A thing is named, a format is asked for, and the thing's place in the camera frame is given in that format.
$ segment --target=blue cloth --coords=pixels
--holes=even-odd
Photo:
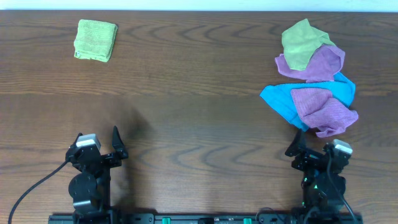
[[[341,72],[335,75],[334,82],[292,83],[267,86],[260,93],[260,96],[290,124],[306,131],[308,130],[308,126],[300,120],[296,107],[294,106],[292,95],[290,94],[291,90],[301,88],[322,88],[330,90],[333,97],[346,107],[349,107],[354,101],[355,84]]]

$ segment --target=green connector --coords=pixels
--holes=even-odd
[[[251,224],[251,218],[244,218],[243,224]]]
[[[171,218],[162,218],[162,224],[171,224],[172,219]]]

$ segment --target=crumpled cloth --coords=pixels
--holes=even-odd
[[[308,19],[282,33],[284,55],[292,70],[305,70],[315,50],[323,44],[335,45],[328,33],[310,26]]]
[[[336,46],[323,45],[312,55],[310,63],[303,71],[292,70],[283,54],[275,58],[278,72],[290,78],[306,80],[307,83],[333,81],[344,64],[345,52]]]
[[[330,90],[302,88],[291,91],[300,119],[310,128],[318,128],[320,138],[340,134],[358,120],[356,111],[350,111],[333,98]]]
[[[308,126],[300,119],[293,102],[291,91],[301,88],[322,88],[330,90],[333,97],[349,107],[354,101],[355,84],[346,78],[341,72],[335,75],[334,82],[320,83],[289,83],[276,86],[269,85],[260,93],[262,99],[278,112],[287,122],[302,129],[308,130]]]

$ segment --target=wood grain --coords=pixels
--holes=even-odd
[[[359,120],[346,199],[366,223],[398,220],[398,15],[310,12],[0,12],[0,222],[62,163],[78,132],[109,151],[118,125],[130,158],[112,202],[160,213],[290,210],[302,174],[284,151],[295,128],[258,96],[300,82],[277,73],[280,35],[308,18],[346,52]],[[118,25],[111,60],[73,58],[80,19]],[[308,134],[310,146],[330,139]],[[67,166],[27,196],[14,223],[72,212]]]

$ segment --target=white wall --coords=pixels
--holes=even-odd
[[[398,12],[398,0],[0,0],[0,9]]]

